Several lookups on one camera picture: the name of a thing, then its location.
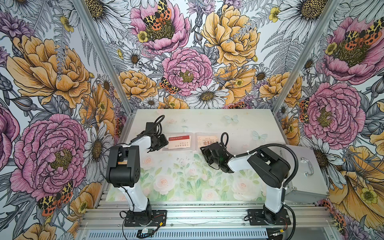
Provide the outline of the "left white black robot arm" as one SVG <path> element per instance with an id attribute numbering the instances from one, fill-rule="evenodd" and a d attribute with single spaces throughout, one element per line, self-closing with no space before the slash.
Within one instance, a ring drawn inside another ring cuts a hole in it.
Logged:
<path id="1" fill-rule="evenodd" d="M 122 192 L 130 204 L 125 221 L 141 226 L 153 220 L 150 200 L 145 196 L 141 185 L 141 154 L 159 151 L 168 140 L 162 133 L 160 116 L 154 122 L 147 122 L 146 129 L 128 144 L 117 144 L 110 148 L 106 170 L 106 181 Z"/>

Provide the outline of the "red and pink card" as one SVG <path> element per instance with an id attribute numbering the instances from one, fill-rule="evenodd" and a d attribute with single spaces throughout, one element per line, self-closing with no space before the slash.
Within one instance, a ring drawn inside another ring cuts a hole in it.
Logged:
<path id="1" fill-rule="evenodd" d="M 187 149 L 191 147 L 191 137 L 189 135 L 170 137 L 168 141 L 170 150 Z"/>

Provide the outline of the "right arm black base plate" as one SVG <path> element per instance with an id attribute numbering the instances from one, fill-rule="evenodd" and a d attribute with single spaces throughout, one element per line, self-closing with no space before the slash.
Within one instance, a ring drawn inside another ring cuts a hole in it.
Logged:
<path id="1" fill-rule="evenodd" d="M 268 209 L 248 209 L 247 217 L 251 226 L 289 226 L 291 219 L 286 209 L 282 208 L 278 213 Z"/>

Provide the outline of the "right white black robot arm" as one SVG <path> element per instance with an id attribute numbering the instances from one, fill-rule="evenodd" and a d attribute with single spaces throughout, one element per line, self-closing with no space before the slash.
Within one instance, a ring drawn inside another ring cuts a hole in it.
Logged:
<path id="1" fill-rule="evenodd" d="M 200 150 L 206 163 L 215 170 L 232 174 L 245 170 L 254 170 L 266 184 L 267 194 L 260 217 L 268 225 L 275 225 L 283 214 L 285 188 L 289 181 L 291 165 L 271 148 L 278 147 L 297 157 L 288 146 L 283 144 L 266 144 L 241 155 L 230 155 L 224 144 L 218 142 L 201 147 Z"/>

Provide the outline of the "pale card red characters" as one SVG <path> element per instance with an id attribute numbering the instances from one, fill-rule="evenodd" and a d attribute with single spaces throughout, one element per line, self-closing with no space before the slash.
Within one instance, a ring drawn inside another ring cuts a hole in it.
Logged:
<path id="1" fill-rule="evenodd" d="M 218 141 L 217 136 L 197 136 L 198 147 L 206 147 Z"/>

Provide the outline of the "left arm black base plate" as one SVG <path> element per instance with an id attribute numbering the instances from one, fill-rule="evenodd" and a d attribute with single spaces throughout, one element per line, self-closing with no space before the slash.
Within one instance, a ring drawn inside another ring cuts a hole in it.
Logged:
<path id="1" fill-rule="evenodd" d="M 166 225 L 167 210 L 152 210 L 148 211 L 132 212 L 128 211 L 125 217 L 123 217 L 124 227 L 162 227 Z"/>

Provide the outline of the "pink elephant photo album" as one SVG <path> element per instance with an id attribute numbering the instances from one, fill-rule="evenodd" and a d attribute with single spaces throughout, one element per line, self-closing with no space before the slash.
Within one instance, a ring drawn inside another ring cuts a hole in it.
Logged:
<path id="1" fill-rule="evenodd" d="M 218 133 L 165 133 L 165 136 L 169 140 L 170 137 L 176 137 L 176 136 L 185 136 L 189 135 L 191 137 L 191 147 L 187 149 L 173 149 L 170 150 L 168 145 L 162 148 L 164 152 L 194 152 L 194 151 L 199 151 L 200 148 L 198 147 L 197 143 L 197 136 L 217 136 L 218 141 L 220 140 L 220 135 Z"/>

